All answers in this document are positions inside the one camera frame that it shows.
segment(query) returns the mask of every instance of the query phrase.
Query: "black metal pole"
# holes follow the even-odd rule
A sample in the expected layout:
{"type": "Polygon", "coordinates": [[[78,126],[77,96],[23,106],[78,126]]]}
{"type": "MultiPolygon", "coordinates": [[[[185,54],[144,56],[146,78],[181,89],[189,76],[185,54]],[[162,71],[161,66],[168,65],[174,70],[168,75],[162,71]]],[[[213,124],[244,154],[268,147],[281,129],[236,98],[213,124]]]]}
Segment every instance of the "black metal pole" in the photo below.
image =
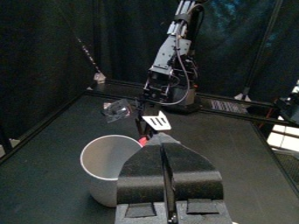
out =
{"type": "Polygon", "coordinates": [[[3,147],[3,153],[7,154],[13,150],[13,146],[10,144],[7,137],[5,136],[5,131],[1,126],[1,123],[0,123],[0,144],[3,147]]]}
{"type": "Polygon", "coordinates": [[[260,46],[258,46],[258,49],[257,49],[257,52],[256,52],[256,57],[254,57],[254,60],[253,60],[252,67],[249,68],[249,71],[248,71],[246,83],[245,83],[242,93],[241,93],[242,94],[242,96],[241,96],[242,100],[245,100],[245,98],[248,96],[248,91],[249,91],[253,79],[256,77],[256,74],[257,74],[257,69],[260,68],[261,56],[264,54],[264,50],[265,50],[265,47],[266,47],[268,37],[269,37],[270,32],[273,30],[273,26],[274,26],[274,23],[276,23],[276,18],[277,18],[277,14],[278,14],[278,11],[280,11],[280,8],[281,8],[281,4],[282,4],[282,0],[276,0],[274,1],[274,8],[273,8],[273,12],[272,12],[272,15],[270,15],[270,18],[269,18],[269,21],[268,21],[268,25],[266,25],[266,28],[265,28],[265,34],[264,34],[264,37],[262,37],[262,40],[261,40],[261,43],[260,43],[260,46]]]}

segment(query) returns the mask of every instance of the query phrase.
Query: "black table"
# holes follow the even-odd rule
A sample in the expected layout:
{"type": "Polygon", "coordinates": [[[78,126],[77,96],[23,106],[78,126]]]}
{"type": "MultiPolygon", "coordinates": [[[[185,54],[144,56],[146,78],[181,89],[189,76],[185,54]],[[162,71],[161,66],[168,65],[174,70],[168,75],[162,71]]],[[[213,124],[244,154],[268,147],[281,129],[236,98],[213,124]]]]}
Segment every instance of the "black table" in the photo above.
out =
{"type": "MultiPolygon", "coordinates": [[[[105,122],[100,110],[110,101],[82,95],[0,165],[1,224],[114,222],[114,209],[89,196],[89,177],[80,167],[80,152],[94,138],[118,134],[137,139],[133,117],[105,122]]],[[[170,136],[208,158],[221,174],[232,220],[299,223],[299,200],[250,122],[201,113],[165,114],[170,136]]]]}

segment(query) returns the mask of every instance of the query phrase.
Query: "black backdrop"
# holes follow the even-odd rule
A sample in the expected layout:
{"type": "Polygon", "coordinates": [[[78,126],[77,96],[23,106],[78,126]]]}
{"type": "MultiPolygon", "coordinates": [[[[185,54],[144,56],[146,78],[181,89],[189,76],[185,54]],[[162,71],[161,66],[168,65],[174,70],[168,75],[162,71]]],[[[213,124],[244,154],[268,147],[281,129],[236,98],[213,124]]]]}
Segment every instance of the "black backdrop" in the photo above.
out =
{"type": "Polygon", "coordinates": [[[90,1],[0,1],[0,121],[17,138],[89,85],[90,1]]]}
{"type": "MultiPolygon", "coordinates": [[[[241,92],[276,5],[269,0],[209,0],[196,46],[200,91],[241,92]]],[[[0,121],[18,137],[92,81],[94,67],[80,38],[109,78],[145,82],[146,69],[177,8],[174,0],[0,3],[0,121]]],[[[284,0],[249,97],[270,102],[297,80],[299,10],[284,0]]]]}

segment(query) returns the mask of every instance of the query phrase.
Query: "white cup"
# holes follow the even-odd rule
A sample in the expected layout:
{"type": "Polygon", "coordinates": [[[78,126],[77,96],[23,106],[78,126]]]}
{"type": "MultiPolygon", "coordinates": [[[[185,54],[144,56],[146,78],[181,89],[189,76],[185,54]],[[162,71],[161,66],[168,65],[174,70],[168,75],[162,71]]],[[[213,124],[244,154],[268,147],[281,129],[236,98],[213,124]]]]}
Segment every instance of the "white cup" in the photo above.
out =
{"type": "Polygon", "coordinates": [[[117,205],[117,176],[125,161],[141,147],[133,138],[112,135],[94,139],[80,153],[80,165],[92,177],[89,194],[106,207],[117,205]]]}

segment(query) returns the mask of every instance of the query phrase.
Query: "white paper cup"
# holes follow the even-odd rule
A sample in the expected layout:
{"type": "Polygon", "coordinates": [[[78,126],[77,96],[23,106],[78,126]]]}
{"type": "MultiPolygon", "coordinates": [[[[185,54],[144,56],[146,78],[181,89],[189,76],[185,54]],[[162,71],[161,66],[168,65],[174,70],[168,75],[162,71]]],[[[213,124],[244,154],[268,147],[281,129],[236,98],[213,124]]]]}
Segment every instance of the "white paper cup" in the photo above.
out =
{"type": "Polygon", "coordinates": [[[133,138],[112,135],[94,139],[80,153],[80,165],[92,177],[89,194],[106,207],[117,205],[117,176],[125,161],[141,147],[133,138]]]}

